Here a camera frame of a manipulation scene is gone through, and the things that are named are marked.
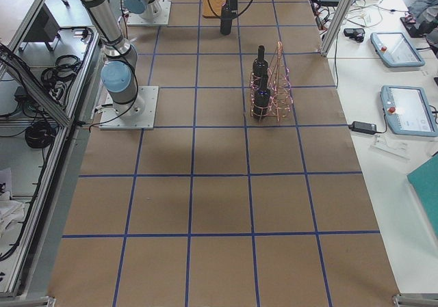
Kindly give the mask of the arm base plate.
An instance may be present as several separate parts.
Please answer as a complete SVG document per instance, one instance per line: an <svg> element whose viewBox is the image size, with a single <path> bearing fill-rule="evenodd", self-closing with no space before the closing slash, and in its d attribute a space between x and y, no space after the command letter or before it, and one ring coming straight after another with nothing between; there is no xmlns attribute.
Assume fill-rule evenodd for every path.
<svg viewBox="0 0 438 307"><path fill-rule="evenodd" d="M130 13L128 26L156 27L167 26L170 19L171 0L155 0L141 14Z"/></svg>
<svg viewBox="0 0 438 307"><path fill-rule="evenodd" d="M107 93L105 102L110 106L103 109L99 128L103 130L152 130L155 124L158 86L140 86L136 101L130 104L114 104Z"/></svg>

